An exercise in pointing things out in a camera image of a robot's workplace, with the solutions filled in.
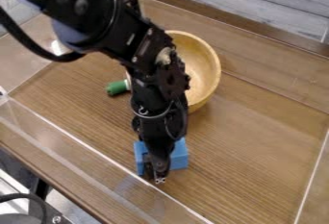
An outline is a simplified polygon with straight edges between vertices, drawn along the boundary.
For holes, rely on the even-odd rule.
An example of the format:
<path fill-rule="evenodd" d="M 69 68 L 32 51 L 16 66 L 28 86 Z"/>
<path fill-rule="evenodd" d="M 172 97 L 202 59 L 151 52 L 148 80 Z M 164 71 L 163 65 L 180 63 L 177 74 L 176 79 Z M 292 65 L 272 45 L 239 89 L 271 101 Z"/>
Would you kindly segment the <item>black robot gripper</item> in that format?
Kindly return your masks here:
<path fill-rule="evenodd" d="M 145 30 L 131 63 L 124 64 L 131 78 L 132 125 L 147 145 L 143 170 L 148 180 L 165 183 L 175 142 L 186 134 L 190 76 L 172 37 L 163 29 Z"/>

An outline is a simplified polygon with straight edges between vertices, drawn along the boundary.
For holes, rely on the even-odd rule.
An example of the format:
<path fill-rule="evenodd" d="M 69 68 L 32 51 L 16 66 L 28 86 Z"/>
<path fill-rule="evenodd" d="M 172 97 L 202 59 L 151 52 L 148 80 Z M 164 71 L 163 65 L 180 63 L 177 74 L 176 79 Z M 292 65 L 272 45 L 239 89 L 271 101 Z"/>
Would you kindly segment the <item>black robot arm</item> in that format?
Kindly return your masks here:
<path fill-rule="evenodd" d="M 129 76 L 131 126 L 144 143 L 143 169 L 161 183 L 171 154 L 187 128 L 190 76 L 165 31 L 143 16 L 139 0 L 24 0 L 50 18 L 57 39 L 70 50 L 54 55 L 24 33 L 0 7 L 0 25 L 24 47 L 53 62 L 92 52 L 117 60 Z"/>

